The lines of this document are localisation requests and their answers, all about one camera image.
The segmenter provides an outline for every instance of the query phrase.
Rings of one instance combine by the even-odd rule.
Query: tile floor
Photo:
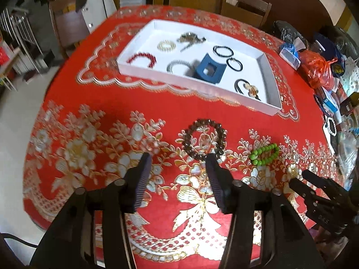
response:
[[[23,210],[22,176],[27,143],[48,84],[57,68],[36,76],[29,84],[17,78],[16,91],[0,99],[0,232],[11,233],[38,244],[44,232]],[[26,265],[35,249],[7,240],[11,249]]]

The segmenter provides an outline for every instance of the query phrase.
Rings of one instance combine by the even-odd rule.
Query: white box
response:
[[[177,39],[186,32],[193,32],[200,39],[205,37],[206,41],[181,52],[181,49],[188,43],[179,43]],[[157,45],[162,40],[173,41],[176,44],[176,49],[171,52],[158,50]],[[166,71],[167,65],[175,60],[184,60],[196,67],[206,53],[216,62],[226,64],[227,58],[216,55],[213,52],[214,46],[230,47],[234,52],[233,57],[243,64],[243,70],[236,72],[227,66],[218,84],[192,78],[193,72],[184,65],[175,65],[172,68],[173,73]],[[156,57],[157,62],[152,69],[147,67],[149,60],[145,57],[138,57],[131,64],[127,63],[128,59],[139,52],[150,53]],[[218,52],[224,53],[225,50],[218,49]],[[122,74],[196,90],[203,94],[239,103],[268,115],[275,115],[282,109],[277,83],[265,54],[242,41],[202,27],[154,19],[125,47],[117,58],[117,64]],[[238,85],[244,94],[237,93],[234,89],[237,79],[244,79],[256,86],[261,101],[248,95],[248,90],[244,88],[243,82]]]

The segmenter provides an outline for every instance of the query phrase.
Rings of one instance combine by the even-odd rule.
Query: table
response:
[[[119,74],[116,58],[150,20],[198,25],[230,35],[262,51],[273,69],[282,100],[275,116],[221,98]],[[289,186],[309,168],[339,180],[313,90],[278,55],[281,40],[241,22],[194,9],[141,6],[120,9],[92,33],[62,66],[38,113],[24,164],[24,208],[47,228],[76,187],[101,188],[137,165],[143,151],[153,164],[142,206],[127,215],[138,268],[217,268],[229,230],[209,185],[204,163],[182,150],[184,129],[210,118],[227,130],[222,167],[253,188],[280,188],[309,227],[305,206]],[[212,129],[193,134],[196,149],[210,152]],[[252,149],[275,142],[280,158],[255,168]],[[102,230],[96,219],[96,246]],[[259,256],[261,215],[254,216]]]

